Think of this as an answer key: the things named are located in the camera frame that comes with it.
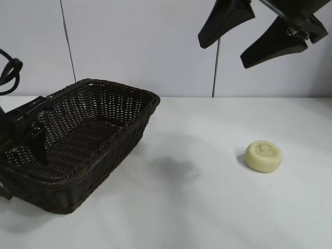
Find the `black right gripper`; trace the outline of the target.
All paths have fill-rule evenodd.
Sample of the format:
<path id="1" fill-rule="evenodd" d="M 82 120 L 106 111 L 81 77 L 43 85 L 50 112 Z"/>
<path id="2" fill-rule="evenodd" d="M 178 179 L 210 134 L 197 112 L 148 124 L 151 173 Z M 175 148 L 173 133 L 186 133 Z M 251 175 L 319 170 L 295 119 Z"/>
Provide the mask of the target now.
<path id="1" fill-rule="evenodd" d="M 243 66 L 250 68 L 268 60 L 308 48 L 307 40 L 317 43 L 328 35 L 314 15 L 330 0 L 264 0 L 262 3 L 277 17 L 270 27 L 240 56 Z M 217 0 L 198 34 L 201 48 L 214 44 L 234 27 L 255 18 L 248 0 Z"/>

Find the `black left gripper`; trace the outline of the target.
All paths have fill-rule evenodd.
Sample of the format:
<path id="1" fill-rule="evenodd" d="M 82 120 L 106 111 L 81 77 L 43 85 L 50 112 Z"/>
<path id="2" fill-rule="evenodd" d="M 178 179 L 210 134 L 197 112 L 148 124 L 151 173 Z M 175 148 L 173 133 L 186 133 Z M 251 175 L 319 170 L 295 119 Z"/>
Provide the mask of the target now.
<path id="1" fill-rule="evenodd" d="M 51 110 L 52 104 L 39 96 L 7 113 L 1 108 L 1 155 L 16 141 L 23 140 L 26 133 L 27 143 L 33 156 L 44 166 L 49 164 L 46 152 L 46 128 L 38 116 Z M 1 182 L 1 197 L 13 198 L 12 191 Z"/>

